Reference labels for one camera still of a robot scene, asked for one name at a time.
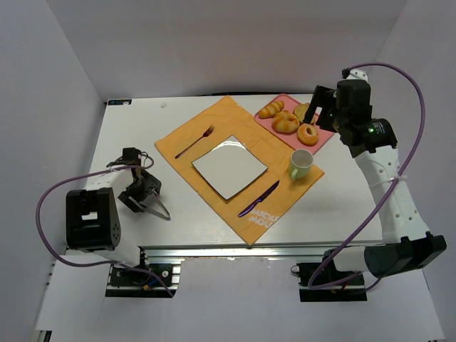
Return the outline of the round knotted bread bun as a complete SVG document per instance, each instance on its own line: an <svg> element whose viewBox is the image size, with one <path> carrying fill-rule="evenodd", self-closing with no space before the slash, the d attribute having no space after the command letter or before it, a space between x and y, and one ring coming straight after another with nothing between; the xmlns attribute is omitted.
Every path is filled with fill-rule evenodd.
<svg viewBox="0 0 456 342"><path fill-rule="evenodd" d="M274 115L271 125L279 133L292 133L299 128L300 122L293 113L283 110Z"/></svg>

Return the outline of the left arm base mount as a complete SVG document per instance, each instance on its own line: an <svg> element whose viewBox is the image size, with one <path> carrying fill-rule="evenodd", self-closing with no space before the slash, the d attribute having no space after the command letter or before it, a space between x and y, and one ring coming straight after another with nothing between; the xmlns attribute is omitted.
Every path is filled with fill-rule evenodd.
<svg viewBox="0 0 456 342"><path fill-rule="evenodd" d="M156 276L131 271L115 265L110 268L105 296L108 298L169 299L167 289L175 294L180 281L182 259L153 256L142 250L137 269L147 270Z"/></svg>

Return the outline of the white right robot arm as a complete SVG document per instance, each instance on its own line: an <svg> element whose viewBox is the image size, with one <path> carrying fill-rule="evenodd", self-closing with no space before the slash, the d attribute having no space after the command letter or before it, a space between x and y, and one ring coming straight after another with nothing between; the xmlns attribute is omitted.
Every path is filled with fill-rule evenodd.
<svg viewBox="0 0 456 342"><path fill-rule="evenodd" d="M316 86L304 121L317 108L321 129L338 133L368 183L375 208L338 247L329 252L311 275L308 288L325 289L346 283L363 272L377 279L421 269L443 253L446 241L435 236L421 218L404 175L424 131L425 102L415 80L406 72L420 103L420 126L404 162L391 124L373 118L371 87L360 66L343 69L336 88Z"/></svg>

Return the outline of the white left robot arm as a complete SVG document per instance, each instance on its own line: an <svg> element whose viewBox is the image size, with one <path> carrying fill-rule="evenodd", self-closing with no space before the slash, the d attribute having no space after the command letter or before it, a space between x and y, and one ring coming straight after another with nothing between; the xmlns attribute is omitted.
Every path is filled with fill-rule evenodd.
<svg viewBox="0 0 456 342"><path fill-rule="evenodd" d="M66 195L66 241L70 249L94 253L116 264L146 268L146 256L121 232L117 204L133 213L149 213L169 220L159 200L162 183L147 170L153 159L135 147L122 155L81 190Z"/></svg>

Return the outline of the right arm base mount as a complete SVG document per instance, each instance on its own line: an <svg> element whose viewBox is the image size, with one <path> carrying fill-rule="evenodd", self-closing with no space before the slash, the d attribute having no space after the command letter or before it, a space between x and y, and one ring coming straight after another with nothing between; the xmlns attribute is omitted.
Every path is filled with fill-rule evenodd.
<svg viewBox="0 0 456 342"><path fill-rule="evenodd" d="M333 285L322 289L311 289L308 282L320 264L325 261L334 248L324 251L322 249L298 249L292 254L295 259L290 272L297 278L299 285L299 301L301 303L351 303L365 302L368 300L366 281L362 274L353 271L337 271L334 261L316 276L312 286L322 286L327 283Z"/></svg>

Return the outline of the long striped bread roll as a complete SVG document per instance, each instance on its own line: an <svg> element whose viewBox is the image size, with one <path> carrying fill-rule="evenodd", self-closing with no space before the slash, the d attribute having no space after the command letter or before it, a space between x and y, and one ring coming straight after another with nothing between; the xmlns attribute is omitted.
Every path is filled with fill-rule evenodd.
<svg viewBox="0 0 456 342"><path fill-rule="evenodd" d="M281 100L275 100L270 102L268 105L264 106L259 112L258 116L261 119L272 118L277 113L281 112L284 109L284 102Z"/></svg>

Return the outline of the metal tongs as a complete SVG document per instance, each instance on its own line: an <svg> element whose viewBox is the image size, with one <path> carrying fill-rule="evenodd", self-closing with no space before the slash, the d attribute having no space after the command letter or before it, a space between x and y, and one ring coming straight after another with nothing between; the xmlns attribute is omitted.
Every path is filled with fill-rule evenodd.
<svg viewBox="0 0 456 342"><path fill-rule="evenodd" d="M132 199L132 201L141 212L151 214L165 221L171 220L170 212L161 202L159 195L156 192L152 192L142 201L136 201L135 199Z"/></svg>

